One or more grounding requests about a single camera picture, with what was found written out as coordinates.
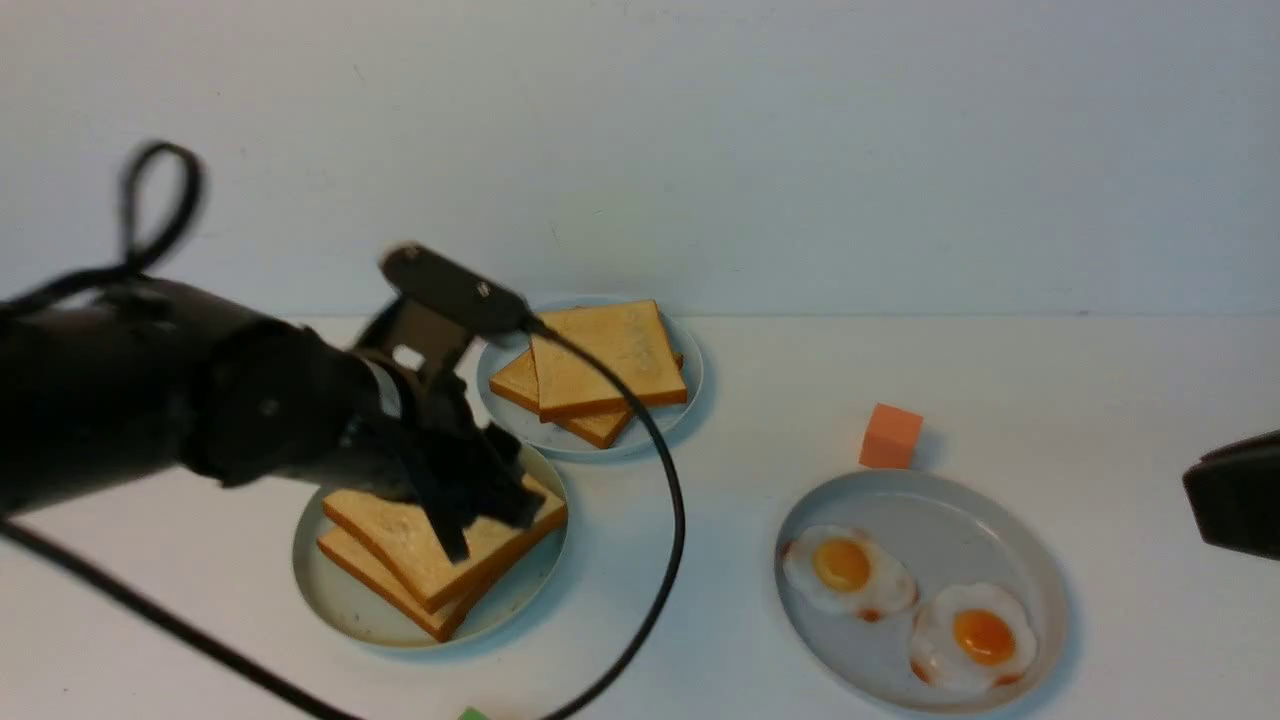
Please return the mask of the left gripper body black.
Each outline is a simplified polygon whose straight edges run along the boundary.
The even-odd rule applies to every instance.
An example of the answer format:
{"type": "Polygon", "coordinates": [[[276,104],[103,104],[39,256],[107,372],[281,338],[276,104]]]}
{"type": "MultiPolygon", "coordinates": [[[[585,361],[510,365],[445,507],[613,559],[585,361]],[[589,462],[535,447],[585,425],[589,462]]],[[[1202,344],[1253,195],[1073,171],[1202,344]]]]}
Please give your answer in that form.
{"type": "Polygon", "coordinates": [[[419,401],[419,387],[401,372],[369,370],[367,396],[355,405],[353,427],[344,436],[340,477],[355,489],[383,498],[412,501],[406,495],[404,471],[396,456],[398,439],[461,445],[472,428],[495,425],[476,420],[457,377],[444,389],[419,401]]]}

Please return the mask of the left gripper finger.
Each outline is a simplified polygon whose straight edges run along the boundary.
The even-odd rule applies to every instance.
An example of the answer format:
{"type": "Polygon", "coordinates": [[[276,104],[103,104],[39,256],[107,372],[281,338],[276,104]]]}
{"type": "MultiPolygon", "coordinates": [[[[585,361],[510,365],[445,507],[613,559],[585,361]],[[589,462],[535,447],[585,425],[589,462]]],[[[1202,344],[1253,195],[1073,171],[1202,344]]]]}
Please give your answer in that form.
{"type": "Polygon", "coordinates": [[[489,519],[529,529],[545,498],[524,483],[520,441],[497,425],[475,427],[456,455],[456,505],[463,528],[489,519]]]}

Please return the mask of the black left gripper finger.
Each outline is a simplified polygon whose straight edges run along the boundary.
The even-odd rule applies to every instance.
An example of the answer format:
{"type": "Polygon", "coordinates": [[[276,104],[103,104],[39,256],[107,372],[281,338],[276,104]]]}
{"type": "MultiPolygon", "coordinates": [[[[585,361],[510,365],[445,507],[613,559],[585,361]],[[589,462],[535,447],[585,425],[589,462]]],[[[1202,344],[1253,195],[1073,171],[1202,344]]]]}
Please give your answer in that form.
{"type": "Polygon", "coordinates": [[[452,564],[470,559],[465,539],[466,492],[458,486],[468,460],[466,448],[451,439],[443,443],[398,439],[396,456],[404,471],[406,495],[425,512],[445,557],[452,564]]]}

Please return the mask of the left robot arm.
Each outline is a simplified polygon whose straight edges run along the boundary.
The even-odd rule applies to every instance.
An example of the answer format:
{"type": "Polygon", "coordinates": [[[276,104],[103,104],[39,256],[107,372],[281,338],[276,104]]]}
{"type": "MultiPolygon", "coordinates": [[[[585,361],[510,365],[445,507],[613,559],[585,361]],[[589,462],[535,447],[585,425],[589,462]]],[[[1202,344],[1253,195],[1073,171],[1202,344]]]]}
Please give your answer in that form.
{"type": "Polygon", "coordinates": [[[461,562],[480,520],[526,530],[547,506],[462,392],[187,284],[116,287],[3,322],[3,516],[170,468],[287,477],[420,507],[461,562]]]}

